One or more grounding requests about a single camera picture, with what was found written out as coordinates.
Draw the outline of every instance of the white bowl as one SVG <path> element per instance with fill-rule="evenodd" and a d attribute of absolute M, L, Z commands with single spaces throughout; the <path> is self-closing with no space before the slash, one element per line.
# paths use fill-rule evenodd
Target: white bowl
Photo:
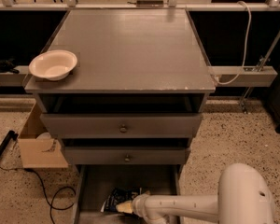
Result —
<path fill-rule="evenodd" d="M 51 50 L 36 56 L 29 64 L 32 75 L 48 80 L 60 80 L 77 65 L 77 56 L 67 50 Z"/>

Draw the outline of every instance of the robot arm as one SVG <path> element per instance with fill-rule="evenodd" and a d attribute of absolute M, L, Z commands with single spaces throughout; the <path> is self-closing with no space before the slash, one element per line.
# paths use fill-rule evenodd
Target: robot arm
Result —
<path fill-rule="evenodd" d="M 220 224 L 273 224 L 274 201 L 255 169 L 235 163 L 222 173 L 218 196 L 142 194 L 133 200 L 131 208 L 147 224 L 169 224 L 169 216 Z"/>

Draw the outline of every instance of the drawer knob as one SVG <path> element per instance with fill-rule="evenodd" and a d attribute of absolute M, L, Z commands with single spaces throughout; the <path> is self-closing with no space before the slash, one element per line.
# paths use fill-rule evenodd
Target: drawer knob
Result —
<path fill-rule="evenodd" d="M 128 128 L 127 128 L 124 124 L 121 125 L 121 127 L 120 127 L 119 130 L 120 130 L 122 133 L 128 132 Z"/>
<path fill-rule="evenodd" d="M 131 157 L 129 155 L 125 156 L 125 158 L 124 158 L 125 162 L 130 162 L 130 160 L 131 160 Z"/>

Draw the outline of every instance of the speckled floor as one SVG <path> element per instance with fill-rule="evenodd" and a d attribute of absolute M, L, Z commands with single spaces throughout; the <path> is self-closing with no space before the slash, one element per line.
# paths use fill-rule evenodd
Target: speckled floor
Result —
<path fill-rule="evenodd" d="M 35 101 L 33 99 L 0 99 L 0 143 L 8 130 L 19 132 Z M 192 142 L 192 153 L 185 165 L 180 187 L 183 195 L 216 194 L 221 172 L 235 162 L 256 168 L 266 180 L 276 203 L 275 224 L 280 224 L 280 134 L 274 131 L 272 118 L 261 102 L 247 105 L 250 114 L 243 114 L 236 101 L 209 100 L 203 122 Z M 19 146 L 10 142 L 0 159 L 4 168 L 21 167 Z M 77 185 L 72 169 L 37 170 L 44 180 L 49 200 L 64 186 Z M 56 206 L 74 201 L 70 190 L 58 195 Z M 53 211 L 55 223 L 71 223 L 71 212 Z M 185 224 L 207 222 L 187 218 Z M 0 169 L 0 223 L 51 223 L 49 206 L 40 181 L 23 170 Z"/>

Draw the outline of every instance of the black wheel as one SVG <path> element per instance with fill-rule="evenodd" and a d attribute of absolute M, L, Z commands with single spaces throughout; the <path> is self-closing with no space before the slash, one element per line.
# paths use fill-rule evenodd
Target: black wheel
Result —
<path fill-rule="evenodd" d="M 275 131 L 276 131 L 277 133 L 280 133 L 280 124 L 275 128 Z"/>

